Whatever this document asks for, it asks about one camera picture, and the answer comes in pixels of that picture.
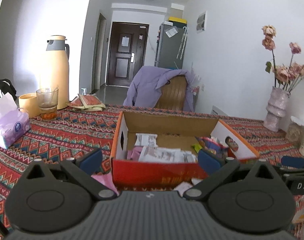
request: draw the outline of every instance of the tiled floor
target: tiled floor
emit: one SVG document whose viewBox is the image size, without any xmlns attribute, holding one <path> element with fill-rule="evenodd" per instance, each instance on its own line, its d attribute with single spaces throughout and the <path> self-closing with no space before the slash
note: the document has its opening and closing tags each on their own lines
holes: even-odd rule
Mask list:
<svg viewBox="0 0 304 240">
<path fill-rule="evenodd" d="M 122 105 L 128 88 L 103 85 L 95 94 L 105 104 Z"/>
</svg>

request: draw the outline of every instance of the black cloth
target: black cloth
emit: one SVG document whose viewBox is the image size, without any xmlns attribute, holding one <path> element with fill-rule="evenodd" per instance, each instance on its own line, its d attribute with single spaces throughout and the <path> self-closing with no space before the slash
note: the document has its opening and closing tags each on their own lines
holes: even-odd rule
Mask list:
<svg viewBox="0 0 304 240">
<path fill-rule="evenodd" d="M 13 87 L 12 83 L 8 79 L 0 79 L 0 90 L 5 95 L 6 93 L 10 93 L 13 97 L 14 101 L 17 99 L 16 90 Z"/>
</svg>

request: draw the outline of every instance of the chair backrest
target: chair backrest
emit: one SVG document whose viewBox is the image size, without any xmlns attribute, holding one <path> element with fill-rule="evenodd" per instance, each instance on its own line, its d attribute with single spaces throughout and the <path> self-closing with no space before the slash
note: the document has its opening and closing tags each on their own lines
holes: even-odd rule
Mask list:
<svg viewBox="0 0 304 240">
<path fill-rule="evenodd" d="M 183 110 L 187 85 L 185 75 L 171 78 L 168 83 L 161 87 L 162 95 L 154 108 Z"/>
</svg>

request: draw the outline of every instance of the brown door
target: brown door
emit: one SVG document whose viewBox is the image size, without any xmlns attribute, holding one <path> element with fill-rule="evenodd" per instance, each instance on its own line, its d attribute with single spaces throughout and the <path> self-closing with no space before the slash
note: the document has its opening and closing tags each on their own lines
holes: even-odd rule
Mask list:
<svg viewBox="0 0 304 240">
<path fill-rule="evenodd" d="M 130 86 L 143 65 L 147 32 L 145 24 L 113 22 L 108 85 Z"/>
</svg>

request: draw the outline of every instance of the table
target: table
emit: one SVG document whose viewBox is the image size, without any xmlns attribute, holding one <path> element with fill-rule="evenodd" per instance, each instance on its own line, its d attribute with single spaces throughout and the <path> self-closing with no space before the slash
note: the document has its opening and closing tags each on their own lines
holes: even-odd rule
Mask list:
<svg viewBox="0 0 304 240">
<path fill-rule="evenodd" d="M 31 119 L 29 132 L 8 150 L 0 148 L 0 220 L 9 230 L 11 228 L 4 213 L 5 200 L 20 175 L 36 156 L 46 163 L 58 163 L 68 157 L 83 156 L 93 148 L 100 147 L 103 151 L 100 173 L 110 171 L 109 155 L 120 111 L 218 118 L 209 114 L 107 105 L 102 112 L 73 111 L 71 108 L 59 110 L 57 119 L 52 122 L 43 122 L 39 116 Z M 298 149 L 285 140 L 283 132 L 267 130 L 262 125 L 263 121 L 226 116 L 220 118 L 273 165 L 280 165 L 280 159 L 284 155 L 301 156 Z M 295 199 L 297 209 L 300 210 L 304 207 L 304 196 L 295 196 Z M 301 225 L 297 224 L 290 228 L 297 238 L 300 238 L 300 227 Z"/>
</svg>

